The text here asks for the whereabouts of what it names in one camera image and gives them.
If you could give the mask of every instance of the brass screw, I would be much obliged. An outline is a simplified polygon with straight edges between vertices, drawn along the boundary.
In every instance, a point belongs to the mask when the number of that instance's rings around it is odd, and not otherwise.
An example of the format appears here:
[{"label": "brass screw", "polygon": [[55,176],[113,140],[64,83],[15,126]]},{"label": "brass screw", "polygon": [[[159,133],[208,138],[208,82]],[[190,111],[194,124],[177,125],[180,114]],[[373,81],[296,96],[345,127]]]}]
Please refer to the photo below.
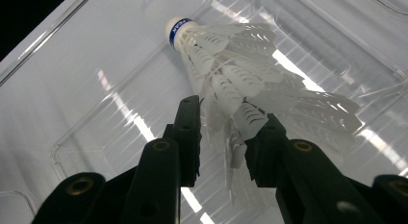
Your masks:
[{"label": "brass screw", "polygon": [[158,141],[153,144],[153,149],[155,151],[165,151],[170,148],[170,144],[167,141]]},{"label": "brass screw", "polygon": [[83,194],[93,187],[93,179],[89,177],[82,177],[70,183],[65,192],[72,196]]},{"label": "brass screw", "polygon": [[408,197],[408,183],[402,180],[393,180],[388,182],[388,185],[397,191],[399,194]]},{"label": "brass screw", "polygon": [[305,152],[305,153],[310,152],[310,151],[313,150],[313,147],[310,144],[308,144],[306,142],[302,142],[302,141],[295,142],[293,146],[297,150],[299,150],[301,152]]}]

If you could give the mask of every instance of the clear plastic tray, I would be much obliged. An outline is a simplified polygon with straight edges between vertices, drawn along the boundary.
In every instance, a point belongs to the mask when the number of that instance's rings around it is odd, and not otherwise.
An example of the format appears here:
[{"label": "clear plastic tray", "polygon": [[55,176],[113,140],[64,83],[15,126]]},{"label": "clear plastic tray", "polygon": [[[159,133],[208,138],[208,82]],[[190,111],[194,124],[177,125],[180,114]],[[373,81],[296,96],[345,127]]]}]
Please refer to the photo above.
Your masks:
[{"label": "clear plastic tray", "polygon": [[[189,4],[180,7],[181,1]],[[93,171],[111,179],[138,164],[144,144],[162,135],[179,101],[192,95],[183,62],[164,38],[166,22],[180,14],[204,25],[270,24],[288,67],[361,107],[357,116],[364,125],[349,145],[335,150],[321,146],[342,172],[367,185],[378,174],[407,176],[405,3],[89,0],[0,88],[0,98],[10,103],[1,121],[12,124],[19,121],[19,112],[27,112],[29,119],[16,124],[34,124],[25,128],[33,137],[11,151],[40,161],[24,176],[33,186],[15,180],[16,187],[39,207],[70,175]],[[11,109],[21,105],[22,111]],[[289,130],[289,136],[299,134]],[[201,176],[195,188],[183,189],[182,223],[282,222],[274,190],[256,188],[245,163],[230,169],[226,158],[203,138]],[[51,186],[40,187],[44,182]]]}]

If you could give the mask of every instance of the transparent plastic bin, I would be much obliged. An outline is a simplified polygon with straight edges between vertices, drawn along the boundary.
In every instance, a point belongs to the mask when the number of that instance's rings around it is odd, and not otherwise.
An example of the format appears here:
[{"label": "transparent plastic bin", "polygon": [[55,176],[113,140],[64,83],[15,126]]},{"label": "transparent plastic bin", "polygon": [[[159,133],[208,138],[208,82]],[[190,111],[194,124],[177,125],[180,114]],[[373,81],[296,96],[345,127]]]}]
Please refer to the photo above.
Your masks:
[{"label": "transparent plastic bin", "polygon": [[[0,87],[0,191],[17,191],[29,204],[21,207],[36,212],[70,175],[92,171],[109,180],[137,165],[144,144],[162,135],[179,101],[192,95],[182,59],[164,38],[166,22],[180,14],[203,25],[270,24],[290,67],[360,106],[363,126],[352,140],[338,149],[321,146],[341,171],[367,185],[379,174],[407,176],[407,6],[406,0],[84,1],[4,71],[13,75]],[[288,136],[316,139],[310,130]],[[256,188],[245,162],[230,169],[227,158],[203,138],[201,176],[194,188],[183,188],[181,222],[282,223],[274,190]],[[0,209],[10,204],[4,201]]]}]

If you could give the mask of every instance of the blue band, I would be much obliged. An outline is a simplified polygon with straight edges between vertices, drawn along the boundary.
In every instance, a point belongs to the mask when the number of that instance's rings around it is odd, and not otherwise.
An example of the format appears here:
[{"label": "blue band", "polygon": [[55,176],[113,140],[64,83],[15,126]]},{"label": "blue band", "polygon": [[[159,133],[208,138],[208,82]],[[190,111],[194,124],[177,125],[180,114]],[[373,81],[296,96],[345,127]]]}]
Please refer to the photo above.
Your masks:
[{"label": "blue band", "polygon": [[181,28],[182,25],[186,24],[189,21],[191,21],[191,19],[188,18],[181,19],[174,24],[173,28],[171,28],[169,39],[171,47],[174,48],[174,37],[176,37],[177,31]]}]

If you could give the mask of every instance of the plastic container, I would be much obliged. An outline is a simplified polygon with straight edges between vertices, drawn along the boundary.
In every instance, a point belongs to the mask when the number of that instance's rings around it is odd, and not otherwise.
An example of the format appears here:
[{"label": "plastic container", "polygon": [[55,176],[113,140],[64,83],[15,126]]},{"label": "plastic container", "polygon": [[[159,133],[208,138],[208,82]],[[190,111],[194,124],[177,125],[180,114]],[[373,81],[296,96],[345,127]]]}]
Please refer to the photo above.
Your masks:
[{"label": "plastic container", "polygon": [[[180,1],[189,4],[180,7]],[[56,33],[1,71],[13,75],[0,87],[0,191],[26,198],[16,196],[15,222],[26,223],[19,215],[36,211],[69,175],[94,171],[111,179],[137,165],[144,144],[173,121],[179,101],[193,94],[181,58],[163,37],[166,22],[179,14],[205,25],[269,24],[285,67],[360,106],[363,126],[351,144],[329,155],[341,156],[332,160],[342,172],[368,185],[378,174],[406,176],[405,3],[86,1]],[[207,147],[203,139],[196,187],[183,189],[182,223],[282,222],[274,191],[256,188],[244,163],[231,169],[228,156]],[[0,210],[11,203],[4,201]]]}]

